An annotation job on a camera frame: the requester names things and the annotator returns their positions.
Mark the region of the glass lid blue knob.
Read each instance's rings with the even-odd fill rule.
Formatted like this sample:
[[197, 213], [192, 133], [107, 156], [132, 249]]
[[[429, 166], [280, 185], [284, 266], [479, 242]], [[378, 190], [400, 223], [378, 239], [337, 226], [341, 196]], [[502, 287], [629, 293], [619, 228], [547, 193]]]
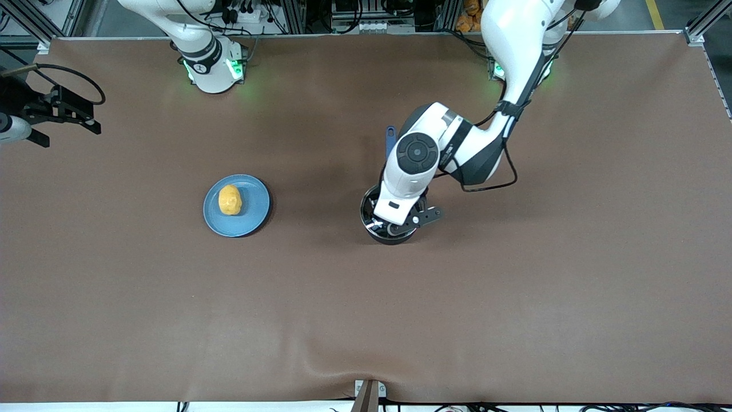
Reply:
[[369, 237], [384, 245], [399, 245], [411, 239], [411, 237], [387, 237], [386, 226], [389, 222], [383, 222], [374, 215], [377, 198], [381, 193], [381, 185], [372, 186], [363, 196], [360, 204], [360, 218]]

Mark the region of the yellow potato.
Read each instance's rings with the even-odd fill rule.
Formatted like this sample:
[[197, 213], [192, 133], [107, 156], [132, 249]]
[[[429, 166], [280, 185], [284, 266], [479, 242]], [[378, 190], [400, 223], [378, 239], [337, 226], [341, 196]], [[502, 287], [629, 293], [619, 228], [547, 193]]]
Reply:
[[218, 192], [217, 201], [220, 212], [227, 216], [240, 214], [243, 206], [240, 190], [233, 184], [221, 188]]

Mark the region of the brown table cover mat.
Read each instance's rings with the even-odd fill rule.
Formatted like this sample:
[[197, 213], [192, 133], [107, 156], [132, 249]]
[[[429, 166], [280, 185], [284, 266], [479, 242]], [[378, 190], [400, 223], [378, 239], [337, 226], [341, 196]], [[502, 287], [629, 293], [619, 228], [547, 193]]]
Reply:
[[[679, 34], [576, 34], [509, 140], [518, 182], [429, 186], [407, 243], [359, 221], [384, 131], [501, 87], [447, 35], [266, 38], [200, 92], [165, 40], [56, 40], [102, 133], [0, 146], [0, 402], [732, 404], [732, 122]], [[224, 237], [203, 201], [272, 208]]]

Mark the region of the blue round plate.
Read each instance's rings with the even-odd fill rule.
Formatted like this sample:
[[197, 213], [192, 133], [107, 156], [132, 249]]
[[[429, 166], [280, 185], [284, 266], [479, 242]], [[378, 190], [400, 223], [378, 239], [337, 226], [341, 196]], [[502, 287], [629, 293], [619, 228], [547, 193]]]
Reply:
[[[232, 185], [241, 197], [238, 213], [227, 215], [219, 206], [222, 189]], [[266, 222], [272, 208], [272, 197], [263, 181], [252, 175], [237, 174], [216, 182], [203, 201], [203, 217], [209, 229], [224, 237], [246, 237]]]

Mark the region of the white power strip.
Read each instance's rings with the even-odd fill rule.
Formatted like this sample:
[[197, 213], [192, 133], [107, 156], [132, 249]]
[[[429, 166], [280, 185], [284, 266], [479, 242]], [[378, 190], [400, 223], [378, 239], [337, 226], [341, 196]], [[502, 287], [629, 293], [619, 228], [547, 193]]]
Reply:
[[263, 0], [218, 0], [218, 5], [221, 7], [221, 18], [225, 25], [271, 21], [271, 15]]

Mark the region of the pile of orange objects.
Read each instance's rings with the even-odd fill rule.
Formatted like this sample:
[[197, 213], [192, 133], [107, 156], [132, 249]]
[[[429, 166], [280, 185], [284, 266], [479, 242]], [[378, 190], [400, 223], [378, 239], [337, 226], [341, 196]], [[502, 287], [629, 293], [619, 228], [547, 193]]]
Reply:
[[481, 31], [480, 22], [486, 0], [462, 0], [462, 9], [455, 23], [457, 32]]

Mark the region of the metal table edge bracket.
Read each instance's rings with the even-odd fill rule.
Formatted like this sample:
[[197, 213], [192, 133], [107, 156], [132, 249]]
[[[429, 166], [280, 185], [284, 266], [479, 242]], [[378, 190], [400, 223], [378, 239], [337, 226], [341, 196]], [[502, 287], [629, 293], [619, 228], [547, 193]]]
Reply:
[[380, 412], [380, 401], [386, 399], [386, 384], [377, 380], [355, 381], [355, 402], [351, 412]]

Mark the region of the aluminium frame post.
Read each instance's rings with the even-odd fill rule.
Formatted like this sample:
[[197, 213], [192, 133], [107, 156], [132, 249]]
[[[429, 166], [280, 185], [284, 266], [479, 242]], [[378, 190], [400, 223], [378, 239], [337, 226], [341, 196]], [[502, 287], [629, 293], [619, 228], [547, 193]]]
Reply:
[[690, 46], [702, 45], [705, 41], [703, 35], [723, 15], [728, 15], [730, 10], [732, 10], [732, 0], [714, 0], [704, 11], [687, 22], [683, 31], [687, 44]]
[[281, 0], [289, 34], [304, 34], [307, 25], [305, 21], [307, 3], [308, 0]]
[[455, 30], [458, 18], [463, 12], [463, 0], [435, 0], [435, 2], [434, 31], [439, 31], [439, 29]]

